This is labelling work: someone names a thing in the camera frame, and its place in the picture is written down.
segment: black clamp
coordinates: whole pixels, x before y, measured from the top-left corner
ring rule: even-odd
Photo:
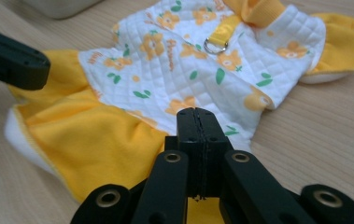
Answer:
[[[186,223],[187,197],[219,198],[225,223],[354,223],[354,201],[323,185],[301,195],[284,189],[250,153],[234,150],[214,114],[177,114],[177,136],[165,138],[149,178],[132,189],[94,190],[71,223]]]
[[[49,71],[50,61],[42,52],[0,34],[0,81],[25,90],[40,90]]]

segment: dog clothes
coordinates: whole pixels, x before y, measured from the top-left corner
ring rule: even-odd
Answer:
[[[354,71],[353,18],[308,16],[277,0],[162,0],[115,24],[109,38],[111,49],[46,51],[41,91],[10,87],[21,102],[7,139],[80,202],[104,184],[146,178],[164,137],[177,134],[180,109],[213,112],[234,148],[250,151],[263,110],[299,80]],[[226,43],[217,54],[205,49]],[[220,221],[216,203],[203,204],[211,208],[198,218],[202,206],[190,203],[189,219]]]

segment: yellow fabric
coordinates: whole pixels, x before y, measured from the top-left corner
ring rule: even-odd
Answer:
[[[326,26],[325,47],[317,66],[306,76],[354,71],[354,18],[316,14]]]
[[[212,33],[212,35],[208,38],[208,41],[212,44],[225,46],[232,36],[235,27],[240,22],[241,19],[236,15],[232,15],[224,19],[220,25],[218,25],[214,33]]]
[[[82,202],[105,184],[131,188],[150,173],[166,133],[97,100],[78,63],[76,50],[45,52],[51,61],[40,91],[10,87],[14,107],[31,147]],[[189,223],[222,223],[218,200],[190,200]]]
[[[223,0],[245,23],[263,28],[285,10],[278,0]]]

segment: white quilted fabric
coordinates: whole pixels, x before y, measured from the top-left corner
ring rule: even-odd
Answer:
[[[114,48],[82,51],[79,59],[102,103],[171,135],[178,110],[202,107],[235,149],[249,151],[262,110],[278,107],[317,64],[325,26],[289,6],[265,29],[241,22],[225,52],[207,54],[205,39],[232,14],[221,1],[162,0],[116,24]]]

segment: light wood surface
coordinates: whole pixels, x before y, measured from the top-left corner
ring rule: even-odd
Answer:
[[[0,33],[37,49],[94,49],[112,45],[110,28],[155,0],[105,0],[70,19],[42,16],[19,0],[0,0]],[[306,13],[354,17],[350,0],[283,0]],[[68,223],[78,208],[63,184],[36,168],[5,140],[14,104],[0,83],[0,223]],[[252,140],[254,154],[287,189],[320,183],[354,199],[354,75],[298,84],[275,111],[265,112]]]

